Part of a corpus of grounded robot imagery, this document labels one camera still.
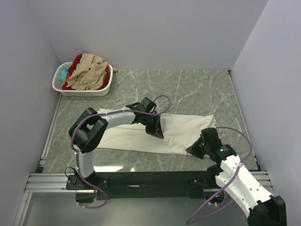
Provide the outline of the cream white t-shirt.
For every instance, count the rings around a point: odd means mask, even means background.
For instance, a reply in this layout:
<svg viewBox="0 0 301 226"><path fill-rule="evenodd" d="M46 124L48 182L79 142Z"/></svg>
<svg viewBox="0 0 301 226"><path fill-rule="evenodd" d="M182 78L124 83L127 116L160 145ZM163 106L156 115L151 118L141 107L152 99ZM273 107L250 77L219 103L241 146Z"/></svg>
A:
<svg viewBox="0 0 301 226"><path fill-rule="evenodd" d="M163 138L146 133L141 123L108 128L98 147L145 153L186 155L186 149L200 138L201 130L214 127L215 116L178 115L163 113L160 125Z"/></svg>

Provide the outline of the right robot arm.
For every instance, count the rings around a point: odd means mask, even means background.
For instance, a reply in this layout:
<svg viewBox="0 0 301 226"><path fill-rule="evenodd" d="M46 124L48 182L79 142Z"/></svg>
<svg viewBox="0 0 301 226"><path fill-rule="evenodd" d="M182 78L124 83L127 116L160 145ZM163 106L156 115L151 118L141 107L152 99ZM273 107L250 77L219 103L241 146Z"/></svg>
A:
<svg viewBox="0 0 301 226"><path fill-rule="evenodd" d="M231 201L244 212L250 226L285 226L287 224L286 204L281 196L274 196L245 167L230 145L223 145L216 128L201 131L199 139L186 149L200 159L208 155L215 165L207 169L206 182L220 190L210 196L188 219L187 225L196 223L194 218L206 205L212 204L218 194L227 193Z"/></svg>

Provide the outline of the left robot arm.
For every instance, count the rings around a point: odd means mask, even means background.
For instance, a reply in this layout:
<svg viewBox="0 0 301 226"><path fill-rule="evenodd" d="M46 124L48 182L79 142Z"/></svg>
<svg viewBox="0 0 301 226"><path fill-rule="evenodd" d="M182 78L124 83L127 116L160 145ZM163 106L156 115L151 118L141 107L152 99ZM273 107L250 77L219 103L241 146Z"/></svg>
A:
<svg viewBox="0 0 301 226"><path fill-rule="evenodd" d="M148 135L164 138L160 114L155 111L156 104L145 97L141 102L126 105L122 109L98 113L87 108L69 130L71 148L75 151L76 167L74 174L83 189L95 183L93 151L99 145L105 131L120 125L142 124Z"/></svg>

